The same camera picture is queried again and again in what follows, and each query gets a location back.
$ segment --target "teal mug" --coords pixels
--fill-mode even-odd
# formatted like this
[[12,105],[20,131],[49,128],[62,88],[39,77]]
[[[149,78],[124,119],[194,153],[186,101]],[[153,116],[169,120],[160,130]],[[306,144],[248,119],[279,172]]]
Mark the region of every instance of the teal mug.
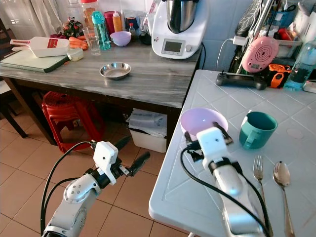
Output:
[[277,128],[277,121],[263,112],[249,112],[242,122],[239,141],[245,149],[263,147]]

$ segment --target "stainless steel spoon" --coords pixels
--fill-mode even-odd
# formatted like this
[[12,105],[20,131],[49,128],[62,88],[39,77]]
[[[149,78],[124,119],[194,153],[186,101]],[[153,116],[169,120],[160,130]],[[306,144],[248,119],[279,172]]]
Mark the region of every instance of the stainless steel spoon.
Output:
[[283,191],[285,212],[285,234],[287,237],[295,237],[290,212],[288,210],[286,194],[284,190],[284,188],[290,184],[290,171],[288,170],[288,167],[284,162],[279,161],[275,164],[275,167],[273,169],[273,179],[277,184],[279,184]]

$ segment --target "blue bottle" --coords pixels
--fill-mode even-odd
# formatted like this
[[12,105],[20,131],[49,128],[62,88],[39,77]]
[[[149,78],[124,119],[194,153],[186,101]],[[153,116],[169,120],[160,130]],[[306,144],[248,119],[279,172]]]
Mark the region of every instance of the blue bottle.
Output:
[[306,80],[310,77],[316,66],[316,38],[307,42],[301,50],[298,58],[288,76],[283,89],[302,90]]
[[99,44],[101,50],[108,50],[111,48],[111,41],[109,40],[107,28],[104,24],[104,16],[100,11],[94,11],[91,15],[94,27],[97,29],[99,36]]

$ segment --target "red stool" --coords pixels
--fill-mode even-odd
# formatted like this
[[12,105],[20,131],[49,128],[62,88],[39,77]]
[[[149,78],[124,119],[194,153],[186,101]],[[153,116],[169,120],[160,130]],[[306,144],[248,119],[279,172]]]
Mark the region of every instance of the red stool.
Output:
[[[91,139],[99,142],[105,130],[103,120],[91,102],[77,96],[50,91],[44,95],[42,108],[59,149],[65,153],[75,143],[64,143],[60,131],[66,126],[68,130],[74,129],[73,121],[80,119],[84,129]],[[99,122],[101,129],[98,131],[92,119]],[[89,147],[83,144],[75,150]]]

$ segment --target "fork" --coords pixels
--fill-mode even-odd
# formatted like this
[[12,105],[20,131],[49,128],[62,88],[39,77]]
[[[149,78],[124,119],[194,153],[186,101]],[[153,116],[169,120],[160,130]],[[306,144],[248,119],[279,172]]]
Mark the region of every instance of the fork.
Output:
[[[255,178],[258,180],[258,182],[260,184],[261,197],[262,197],[264,204],[266,204],[265,195],[263,193],[263,186],[262,186],[262,182],[261,182],[261,180],[263,179],[263,158],[260,155],[255,156],[255,160],[253,161],[253,176],[255,176]],[[270,236],[273,236],[273,230],[272,230],[272,226],[271,226],[269,217],[268,217],[268,223],[269,223]]]

